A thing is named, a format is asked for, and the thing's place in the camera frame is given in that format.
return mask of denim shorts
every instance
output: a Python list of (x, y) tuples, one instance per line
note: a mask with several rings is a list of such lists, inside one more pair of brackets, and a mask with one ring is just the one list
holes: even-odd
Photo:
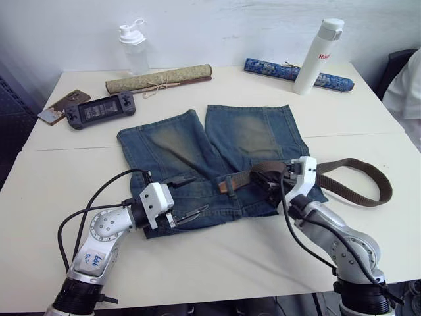
[[(151, 171), (154, 182), (175, 176), (196, 177), (188, 185), (170, 189), (173, 216), (181, 218), (198, 207), (209, 206), (197, 219), (176, 228), (170, 228), (166, 220), (159, 222), (155, 230), (145, 228), (147, 238), (215, 226), (242, 217), (277, 214), (265, 201), (266, 192), (256, 184), (221, 194), (218, 183), (261, 161), (288, 161), (309, 155), (288, 105), (209, 105), (205, 129), (196, 112), (188, 110), (160, 122), (121, 130), (117, 138), (129, 166)], [(144, 188), (141, 174), (134, 174), (130, 182), (132, 195), (139, 197)], [(327, 201), (317, 186), (309, 197)]]

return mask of white thermos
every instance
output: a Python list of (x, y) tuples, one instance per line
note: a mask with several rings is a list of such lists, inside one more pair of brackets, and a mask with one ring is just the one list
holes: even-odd
[(341, 37), (344, 22), (338, 18), (325, 18), (310, 46), (293, 90), (297, 94), (310, 93), (323, 65), (328, 61), (330, 53)]
[(147, 62), (146, 37), (140, 32), (140, 26), (145, 23), (141, 18), (132, 25), (121, 25), (120, 43), (124, 47), (133, 75), (146, 74), (149, 71)]

